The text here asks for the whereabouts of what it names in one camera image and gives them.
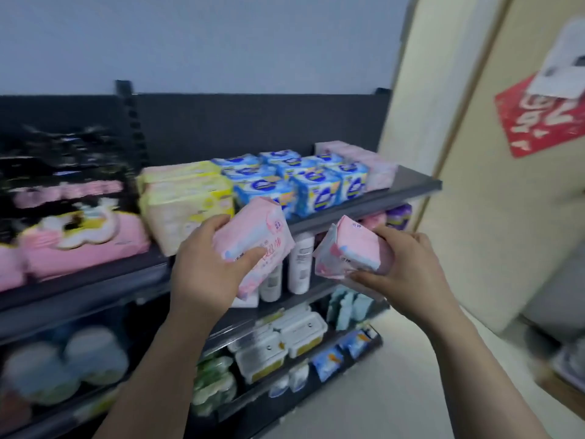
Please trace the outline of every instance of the door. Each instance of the door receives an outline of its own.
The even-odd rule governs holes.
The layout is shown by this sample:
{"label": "door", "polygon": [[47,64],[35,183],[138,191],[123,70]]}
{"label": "door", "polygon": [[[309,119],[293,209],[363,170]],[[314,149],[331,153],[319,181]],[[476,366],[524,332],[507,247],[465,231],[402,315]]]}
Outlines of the door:
{"label": "door", "polygon": [[420,222],[459,302],[495,332],[585,237],[585,138],[515,159],[494,96],[537,72],[585,0],[512,0]]}

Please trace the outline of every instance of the right hand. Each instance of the right hand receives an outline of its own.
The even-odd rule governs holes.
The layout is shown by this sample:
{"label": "right hand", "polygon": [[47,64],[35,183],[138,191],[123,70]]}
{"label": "right hand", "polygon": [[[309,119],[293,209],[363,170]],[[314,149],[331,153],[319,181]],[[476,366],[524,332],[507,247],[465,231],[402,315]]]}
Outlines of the right hand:
{"label": "right hand", "polygon": [[385,276],[358,271],[351,275],[353,280],[384,295],[424,331],[440,330],[465,317],[426,234],[383,226],[374,232],[390,245],[394,264]]}

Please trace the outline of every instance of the yellow tissue package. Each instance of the yellow tissue package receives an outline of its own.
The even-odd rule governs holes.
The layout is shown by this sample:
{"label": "yellow tissue package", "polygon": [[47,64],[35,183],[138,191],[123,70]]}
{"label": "yellow tissue package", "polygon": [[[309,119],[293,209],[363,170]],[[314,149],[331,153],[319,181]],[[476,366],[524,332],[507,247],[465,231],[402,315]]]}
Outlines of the yellow tissue package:
{"label": "yellow tissue package", "polygon": [[221,174],[221,168],[208,160],[178,165],[149,166],[142,169],[140,176],[137,178],[138,191],[143,193],[146,186],[151,183],[186,180],[187,178],[210,176],[212,174]]}
{"label": "yellow tissue package", "polygon": [[142,215],[165,256],[212,215],[233,216],[233,184],[220,175],[159,181],[146,185],[140,198]]}

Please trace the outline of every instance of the floor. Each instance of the floor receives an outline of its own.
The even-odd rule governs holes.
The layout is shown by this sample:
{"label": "floor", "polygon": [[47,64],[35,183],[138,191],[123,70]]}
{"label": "floor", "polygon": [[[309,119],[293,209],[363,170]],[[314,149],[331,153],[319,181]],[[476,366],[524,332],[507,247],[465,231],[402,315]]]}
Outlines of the floor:
{"label": "floor", "polygon": [[[534,357],[522,340],[525,328],[513,327],[507,341],[469,317],[551,437],[583,439],[585,421],[534,383]],[[453,437],[428,339],[396,311],[373,325],[384,347],[290,413],[265,439]]]}

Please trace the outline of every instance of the purple package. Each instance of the purple package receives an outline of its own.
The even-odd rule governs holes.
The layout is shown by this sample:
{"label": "purple package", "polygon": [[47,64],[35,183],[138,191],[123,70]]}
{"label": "purple package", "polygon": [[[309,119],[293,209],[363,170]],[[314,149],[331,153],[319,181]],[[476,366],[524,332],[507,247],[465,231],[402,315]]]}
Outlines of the purple package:
{"label": "purple package", "polygon": [[389,227],[404,230],[408,225],[408,221],[413,215],[413,207],[411,204],[397,206],[396,208],[386,211],[386,224]]}

